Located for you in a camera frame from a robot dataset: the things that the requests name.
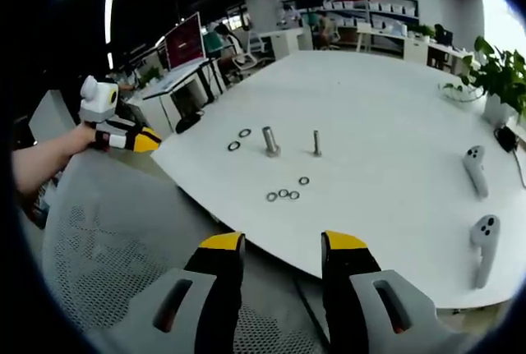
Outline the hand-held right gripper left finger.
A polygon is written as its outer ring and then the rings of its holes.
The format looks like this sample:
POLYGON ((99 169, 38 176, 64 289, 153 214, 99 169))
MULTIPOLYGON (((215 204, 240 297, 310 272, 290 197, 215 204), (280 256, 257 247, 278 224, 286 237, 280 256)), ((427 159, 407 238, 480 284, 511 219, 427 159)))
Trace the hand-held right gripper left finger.
POLYGON ((98 353, 230 353, 242 304, 245 236, 204 240, 129 301, 124 317, 88 334, 98 353))

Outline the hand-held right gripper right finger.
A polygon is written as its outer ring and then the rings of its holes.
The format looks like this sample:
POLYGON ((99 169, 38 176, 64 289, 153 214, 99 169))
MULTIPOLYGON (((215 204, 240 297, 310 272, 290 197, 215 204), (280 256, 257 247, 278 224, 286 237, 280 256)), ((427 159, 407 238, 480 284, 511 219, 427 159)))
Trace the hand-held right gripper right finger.
POLYGON ((333 353, 464 353, 465 333, 442 323, 433 301, 361 239, 321 234, 323 306, 333 353))

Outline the person's left hand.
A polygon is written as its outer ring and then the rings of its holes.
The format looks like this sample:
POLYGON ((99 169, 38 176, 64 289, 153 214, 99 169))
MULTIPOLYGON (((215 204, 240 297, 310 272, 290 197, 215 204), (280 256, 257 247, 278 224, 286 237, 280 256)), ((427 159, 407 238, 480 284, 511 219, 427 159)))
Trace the person's left hand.
POLYGON ((89 148, 107 150, 108 134, 81 123, 66 135, 66 150, 69 155, 79 154, 89 148))

